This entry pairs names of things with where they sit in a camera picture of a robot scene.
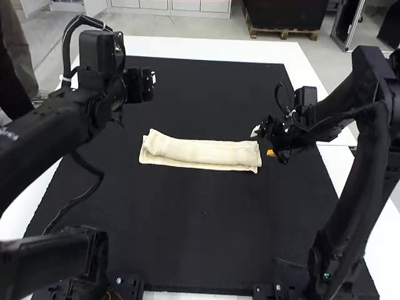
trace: black mat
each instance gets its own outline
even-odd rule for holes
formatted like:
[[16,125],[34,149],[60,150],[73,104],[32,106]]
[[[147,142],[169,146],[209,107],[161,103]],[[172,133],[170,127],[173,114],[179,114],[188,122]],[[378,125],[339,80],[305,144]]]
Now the black mat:
[[[57,229],[106,230],[109,269],[139,273],[153,290],[250,294],[253,283],[274,280],[272,258],[306,264],[316,231],[338,200],[317,149],[283,166],[264,155],[261,143],[258,174],[138,163],[150,128],[177,138],[249,139],[264,116],[279,113],[272,96],[279,81],[290,86],[284,66],[144,57],[127,64],[157,72],[154,101],[127,107],[125,130],[110,124],[81,149],[106,177]],[[93,180],[64,158],[26,235],[41,234]],[[367,270],[359,281],[374,291]]]

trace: trousers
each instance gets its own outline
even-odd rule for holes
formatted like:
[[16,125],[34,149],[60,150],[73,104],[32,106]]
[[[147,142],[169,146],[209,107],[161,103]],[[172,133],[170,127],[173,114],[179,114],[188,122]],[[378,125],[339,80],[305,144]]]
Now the trousers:
[[28,96],[28,91],[34,93],[32,89],[34,83],[29,83],[33,80],[32,73],[29,46],[16,12],[10,0],[0,0],[0,108],[12,120],[34,109]]

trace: folded towel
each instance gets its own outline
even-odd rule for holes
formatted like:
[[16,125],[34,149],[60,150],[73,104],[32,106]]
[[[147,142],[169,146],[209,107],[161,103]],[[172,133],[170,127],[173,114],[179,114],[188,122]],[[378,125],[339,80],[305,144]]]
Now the folded towel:
[[257,173],[262,161],[257,141],[198,141],[176,139],[150,129],[143,136],[139,155],[142,164],[211,169],[252,171]]

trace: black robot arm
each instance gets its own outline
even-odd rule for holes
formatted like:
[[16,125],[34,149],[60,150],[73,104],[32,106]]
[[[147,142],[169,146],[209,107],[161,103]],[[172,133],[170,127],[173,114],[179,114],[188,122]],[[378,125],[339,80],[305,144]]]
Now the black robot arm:
[[[112,32],[93,18],[78,16],[67,27],[64,47],[69,48],[71,30],[81,21],[105,28],[81,33],[81,65],[64,72],[62,88],[50,94],[38,109],[0,128],[0,215],[49,166],[100,133],[113,120],[113,112],[121,116],[123,105],[153,98],[154,73],[125,68],[121,32]],[[70,69],[69,51],[63,49],[63,55],[64,66]],[[79,88],[72,89],[71,78],[76,72]],[[72,278],[67,293],[73,290],[82,300],[100,300],[108,285],[107,261],[107,234],[84,226],[1,241],[0,298],[21,299],[49,284]]]
[[356,294],[353,283],[363,263],[369,235],[399,181],[389,155],[400,151],[400,52],[386,60],[377,47],[360,46],[352,54],[353,71],[325,100],[316,89],[295,92],[294,106],[278,104],[286,117],[269,116],[256,131],[272,143],[277,158],[331,141],[353,120],[359,129],[357,153],[339,202],[317,233],[309,252],[308,299],[343,299]]

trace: gray floor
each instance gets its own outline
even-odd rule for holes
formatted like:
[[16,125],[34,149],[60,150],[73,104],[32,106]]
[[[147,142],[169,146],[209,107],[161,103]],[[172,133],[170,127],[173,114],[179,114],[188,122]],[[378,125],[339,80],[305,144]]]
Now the gray floor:
[[[63,68],[61,35],[66,24],[75,14],[41,11],[34,17],[26,19],[23,12],[18,11],[18,16],[31,46],[40,88],[52,91],[58,85],[59,75]],[[232,17],[228,20],[135,14],[100,14],[98,18],[115,30],[123,31],[125,35],[250,40],[243,13],[238,4],[232,7]],[[289,35],[288,39],[297,41],[301,45],[328,92],[331,92],[351,72],[351,54],[341,52],[329,37],[333,22],[334,16],[326,16],[318,42],[310,41],[307,36],[301,34]],[[385,48],[376,39],[378,29],[376,20],[366,16],[364,22],[356,29],[352,47],[368,44]],[[265,35],[257,39],[280,41],[277,34]],[[71,57],[74,58],[77,54],[78,34],[75,34],[71,43]],[[351,129],[355,134],[357,133],[354,125]],[[393,192],[392,199],[400,210],[400,186]]]

